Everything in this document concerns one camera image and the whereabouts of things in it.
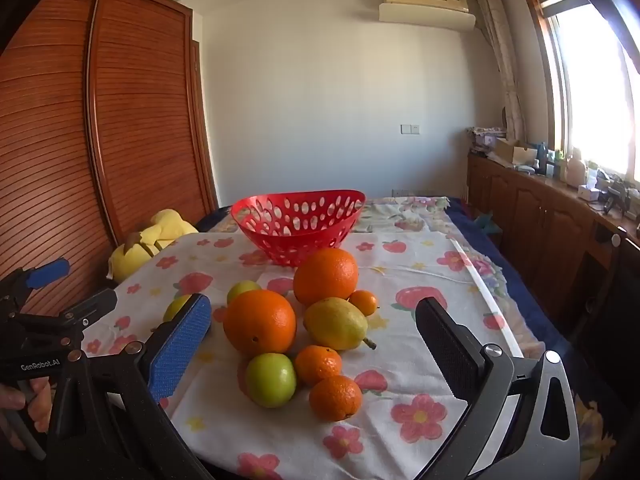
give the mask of orange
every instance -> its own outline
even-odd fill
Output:
[[[357,306],[365,316],[370,316],[378,309],[378,298],[368,290],[356,290],[349,296],[349,303]]]
[[[362,404],[360,387],[348,377],[336,375],[311,388],[309,405],[316,417],[326,422],[338,422],[354,415]]]
[[[294,366],[300,380],[307,386],[313,386],[322,379],[340,375],[342,358],[331,348],[311,345],[296,356]]]
[[[324,298],[346,300],[356,290],[358,264],[342,249],[320,249],[309,256],[293,275],[293,293],[311,306]]]
[[[270,290],[249,290],[226,308],[226,337],[245,357],[284,353],[296,336],[296,314],[289,301]]]

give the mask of yellow stuffed animal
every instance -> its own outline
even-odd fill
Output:
[[[108,277],[116,283],[122,283],[176,238],[198,232],[173,209],[157,213],[151,223],[151,227],[130,234],[126,242],[111,253]]]

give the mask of brown wooden sideboard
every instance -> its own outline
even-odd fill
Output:
[[[571,330],[584,300],[597,290],[617,227],[638,242],[635,224],[620,211],[604,216],[557,180],[470,154],[466,181],[468,204],[493,212],[503,230],[500,252],[560,328]]]
[[[171,0],[42,0],[0,56],[0,276],[72,269],[28,312],[95,292],[158,210],[215,209],[191,18]]]

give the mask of basket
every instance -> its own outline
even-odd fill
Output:
[[[274,263],[297,267],[318,249],[339,247],[364,201],[353,189],[258,195],[233,204],[231,216]]]

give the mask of curtain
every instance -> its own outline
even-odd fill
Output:
[[[518,98],[516,60],[507,15],[501,0],[478,0],[478,4],[500,69],[507,116],[507,139],[526,142],[524,118]]]

